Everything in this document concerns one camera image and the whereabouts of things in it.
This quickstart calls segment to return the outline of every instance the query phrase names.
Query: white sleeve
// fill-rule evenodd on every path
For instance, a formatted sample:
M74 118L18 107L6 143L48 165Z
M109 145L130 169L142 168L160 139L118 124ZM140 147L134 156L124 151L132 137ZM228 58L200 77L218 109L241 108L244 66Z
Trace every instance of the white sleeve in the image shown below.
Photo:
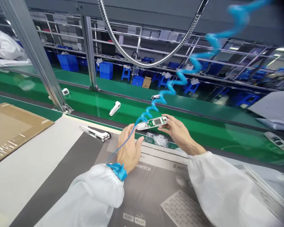
M257 185L222 158L189 156L188 172L199 203L216 227L284 226L263 205Z
M4 37L0 40L0 58L14 60L20 56L21 52L9 40Z
M123 198L123 182L111 168L98 164L76 177L35 226L107 226L114 208L122 204Z

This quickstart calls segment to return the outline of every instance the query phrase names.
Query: cardboard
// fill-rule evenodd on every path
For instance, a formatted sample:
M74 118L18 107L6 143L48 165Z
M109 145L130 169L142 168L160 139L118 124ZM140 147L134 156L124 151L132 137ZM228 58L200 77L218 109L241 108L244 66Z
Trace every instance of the cardboard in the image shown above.
M15 107L0 104L0 161L54 122Z
M145 77L143 80L142 87L149 88L150 85L151 85L151 77Z

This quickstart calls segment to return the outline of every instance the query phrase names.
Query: blue crate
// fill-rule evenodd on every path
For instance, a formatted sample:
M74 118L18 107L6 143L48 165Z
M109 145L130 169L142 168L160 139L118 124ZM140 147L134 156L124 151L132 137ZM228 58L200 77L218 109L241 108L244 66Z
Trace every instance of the blue crate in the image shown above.
M72 47L68 47L68 46L60 46L60 45L58 45L57 47L58 47L58 48L63 48L63 49L73 49Z
M149 62L149 61L155 61L155 59L154 59L154 58L149 58L149 57L144 57L144 58L142 59L142 61L144 61L144 62Z
M71 72L77 72L79 71L79 68L78 68L78 64L61 64L61 68L63 70L67 70L67 71L71 71Z
M78 58L78 63L81 66L87 66L87 60L85 58Z
M175 63L175 62L169 62L168 63L168 67L170 67L170 68L178 68L180 66L180 64L179 63Z
M63 70L79 71L78 62L75 55L57 55Z
M113 73L100 72L100 78L103 78L103 79L112 79L112 78L113 78Z
M142 87L144 77L134 76L132 85Z
M99 64L99 69L100 69L100 73L113 73L113 63L111 62L107 62L107 61L104 61L104 62L101 62Z

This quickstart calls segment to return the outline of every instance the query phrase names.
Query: blue coiled cord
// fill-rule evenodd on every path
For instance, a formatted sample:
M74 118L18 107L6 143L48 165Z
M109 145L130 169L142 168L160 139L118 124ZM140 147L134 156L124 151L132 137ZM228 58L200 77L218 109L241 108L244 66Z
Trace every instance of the blue coiled cord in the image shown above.
M155 99L151 102L151 106L146 108L146 111L141 114L141 116L136 120L135 126L133 130L131 131L129 137L127 140L108 158L108 161L110 158L129 140L131 137L132 133L135 131L136 125L140 122L147 122L147 118L152 119L152 114L150 113L151 110L155 110L159 112L158 108L156 107L156 103L162 103L162 104L167 104L166 100L164 99L164 95L176 95L176 91L173 88L174 84L177 85L186 85L187 84L187 79L184 76L185 73L198 73L202 66L200 62L197 60L197 58L210 58L213 55L216 55L220 52L221 48L221 43L218 41L218 39L223 39L223 38L230 38L236 34L238 34L240 31L242 31L246 25L249 22L249 13L258 10L259 8L263 7L264 5L268 4L270 0L257 0L253 1L250 4L246 5L230 5L228 7L228 12L234 17L234 23L235 26L234 28L231 28L227 31L212 34L208 33L206 34L205 38L206 40L211 44L211 46L214 48L212 51L207 52L207 53L198 53L198 54L192 54L189 57L189 60L193 64L193 69L192 70L185 70L185 69L180 69L177 71L177 76L181 79L179 80L172 80L167 82L167 88L168 90L163 90L159 92L160 98Z

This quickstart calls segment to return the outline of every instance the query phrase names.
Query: electronic device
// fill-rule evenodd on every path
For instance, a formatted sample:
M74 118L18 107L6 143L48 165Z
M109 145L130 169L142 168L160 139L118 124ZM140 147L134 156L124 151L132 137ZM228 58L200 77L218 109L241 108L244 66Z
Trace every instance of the electronic device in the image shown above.
M151 100L154 100L154 99L157 99L157 98L160 98L160 95L152 96L152 97L151 97Z
M140 122L137 124L137 130L145 130L150 129L154 127L159 127L160 125L167 124L167 117L158 117L151 120L148 120L147 122Z
M114 115L114 113L120 108L120 106L121 106L121 103L116 101L115 106L111 109L111 111L109 112L109 115L110 116Z
M68 95L68 94L69 94L69 90L68 90L67 88L64 88L64 89L62 90L62 94L63 94L64 96Z
M80 126L80 129L101 142L111 138L111 134L109 132L98 132L86 126Z
M276 146L278 146L280 149L284 150L284 140L282 140L280 137L278 137L276 134L272 132L266 132L264 135L273 142Z

